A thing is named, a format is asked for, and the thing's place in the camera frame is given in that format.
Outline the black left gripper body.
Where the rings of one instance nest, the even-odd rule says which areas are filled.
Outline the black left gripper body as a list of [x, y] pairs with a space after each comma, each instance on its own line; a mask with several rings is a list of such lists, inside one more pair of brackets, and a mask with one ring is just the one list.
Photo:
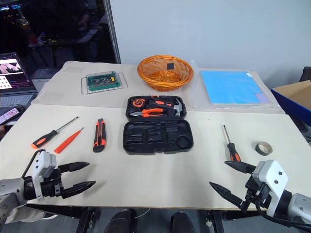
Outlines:
[[57, 168], [47, 178], [43, 178], [43, 181], [40, 183], [43, 197], [64, 197], [64, 187], [61, 178], [63, 172], [63, 169]]

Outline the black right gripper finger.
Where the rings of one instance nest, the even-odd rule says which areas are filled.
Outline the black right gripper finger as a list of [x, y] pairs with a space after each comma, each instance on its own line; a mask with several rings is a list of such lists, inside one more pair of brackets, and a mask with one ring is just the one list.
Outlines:
[[238, 161], [225, 161], [225, 164], [244, 174], [247, 174], [247, 173], [252, 174], [254, 170], [256, 169], [256, 166], [253, 166], [253, 165], [250, 165], [244, 162], [238, 162]]
[[230, 190], [224, 188], [223, 186], [213, 183], [213, 182], [209, 182], [209, 184], [212, 186], [212, 188], [225, 200], [227, 200], [228, 202], [232, 203], [233, 205], [237, 206], [237, 207], [241, 207], [243, 200], [235, 195], [233, 195], [231, 193]]

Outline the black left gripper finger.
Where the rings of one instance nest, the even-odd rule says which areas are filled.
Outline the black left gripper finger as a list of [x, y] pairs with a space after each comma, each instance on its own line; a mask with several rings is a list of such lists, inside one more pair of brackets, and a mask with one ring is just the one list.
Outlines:
[[58, 169], [59, 169], [60, 173], [74, 172], [74, 171], [80, 170], [82, 168], [85, 168], [88, 165], [89, 165], [88, 162], [74, 162], [74, 163], [59, 165]]
[[62, 191], [62, 198], [66, 199], [66, 198], [78, 195], [86, 191], [87, 189], [91, 188], [95, 183], [96, 181], [88, 181], [88, 182], [81, 182], [81, 183], [75, 184], [73, 187], [64, 189]]

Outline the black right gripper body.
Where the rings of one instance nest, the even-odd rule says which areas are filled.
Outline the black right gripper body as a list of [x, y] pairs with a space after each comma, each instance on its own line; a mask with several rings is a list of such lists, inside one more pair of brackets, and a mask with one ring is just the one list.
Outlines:
[[259, 206], [268, 209], [271, 202], [271, 189], [265, 182], [259, 184], [251, 176], [245, 184], [247, 192], [245, 195], [245, 201], [241, 203], [241, 210], [246, 211], [250, 203], [256, 204], [259, 201]]

